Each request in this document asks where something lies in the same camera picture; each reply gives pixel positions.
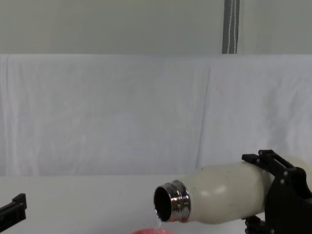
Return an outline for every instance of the white bottle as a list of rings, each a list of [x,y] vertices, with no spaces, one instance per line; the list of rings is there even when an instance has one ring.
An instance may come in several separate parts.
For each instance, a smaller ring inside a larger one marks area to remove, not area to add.
[[[287,161],[306,171],[312,188],[312,170],[299,158]],[[159,186],[154,206],[163,222],[224,223],[264,211],[274,177],[247,162],[208,166],[172,183]]]

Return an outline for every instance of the black clamp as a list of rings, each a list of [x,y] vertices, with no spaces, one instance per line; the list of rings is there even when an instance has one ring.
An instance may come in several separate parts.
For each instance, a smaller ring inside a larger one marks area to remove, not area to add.
[[[242,160],[275,176],[265,200],[265,221],[257,216],[245,218],[246,234],[311,234],[312,193],[306,172],[273,150],[243,155]]]
[[[10,204],[0,208],[0,233],[26,219],[26,195],[19,194]]]

